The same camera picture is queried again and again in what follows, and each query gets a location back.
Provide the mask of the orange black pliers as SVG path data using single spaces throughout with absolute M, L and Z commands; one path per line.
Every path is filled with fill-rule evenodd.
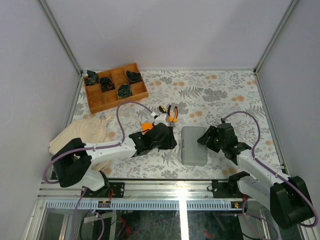
M 174 128 L 178 119 L 178 107 L 175 106 L 172 112 L 172 105 L 170 104 L 167 108 L 167 114 L 169 126 Z

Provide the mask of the grey plastic tool case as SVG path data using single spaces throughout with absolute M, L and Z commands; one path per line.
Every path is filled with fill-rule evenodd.
M 198 143 L 205 134 L 202 126 L 184 126 L 181 130 L 181 162 L 184 166 L 205 166 L 208 162 L 206 147 Z

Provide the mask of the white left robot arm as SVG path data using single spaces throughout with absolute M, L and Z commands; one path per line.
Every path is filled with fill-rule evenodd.
M 94 170 L 94 165 L 144 156 L 154 149 L 172 150 L 176 146 L 173 127 L 160 122 L 150 130 L 132 133 L 119 142 L 84 143 L 74 138 L 52 157 L 51 162 L 60 187 L 79 184 L 102 198 L 109 193 L 110 185 L 107 176 L 101 170 Z

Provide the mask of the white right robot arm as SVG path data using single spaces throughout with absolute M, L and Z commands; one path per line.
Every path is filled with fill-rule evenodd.
M 282 229 L 315 218 L 313 204 L 305 181 L 276 172 L 266 163 L 253 158 L 252 148 L 239 142 L 230 123 L 210 126 L 197 142 L 224 156 L 243 169 L 229 177 L 228 192 L 233 197 L 252 197 L 266 207 Z

